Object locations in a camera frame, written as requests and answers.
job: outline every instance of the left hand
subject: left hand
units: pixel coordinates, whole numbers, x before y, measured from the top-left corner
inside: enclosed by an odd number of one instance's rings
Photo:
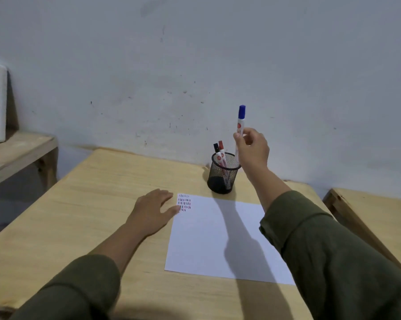
[[[153,235],[180,211],[180,206],[172,206],[164,213],[160,212],[161,206],[173,195],[173,193],[157,188],[139,197],[126,222],[135,226],[143,236]]]

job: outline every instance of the blue marker cap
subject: blue marker cap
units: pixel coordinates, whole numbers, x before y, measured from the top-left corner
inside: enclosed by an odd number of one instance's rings
[[[239,106],[239,119],[245,119],[245,106]]]

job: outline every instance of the right hand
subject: right hand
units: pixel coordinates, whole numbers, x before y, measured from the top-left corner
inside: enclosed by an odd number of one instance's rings
[[[254,128],[244,128],[245,136],[233,134],[236,146],[239,150],[239,163],[245,170],[250,172],[253,169],[267,169],[267,159],[269,157],[269,146],[263,134]]]

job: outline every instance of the hand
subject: hand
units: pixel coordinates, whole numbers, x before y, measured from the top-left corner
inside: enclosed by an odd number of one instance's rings
[[[160,212],[161,206],[173,195],[173,193],[157,188],[139,197],[126,223],[135,226],[135,229],[141,231],[141,235],[144,237],[153,235],[180,211],[180,206],[172,206],[164,213]]]
[[[253,128],[244,128],[245,136],[233,134],[239,150],[239,163],[247,175],[254,170],[267,169],[269,146],[263,134]]]

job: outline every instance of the olive green sleeve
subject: olive green sleeve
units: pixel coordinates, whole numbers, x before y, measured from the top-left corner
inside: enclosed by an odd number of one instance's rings
[[[401,319],[401,270],[309,199],[273,201],[260,231],[315,319]]]
[[[114,261],[104,255],[85,255],[54,276],[11,319],[106,319],[119,289]]]

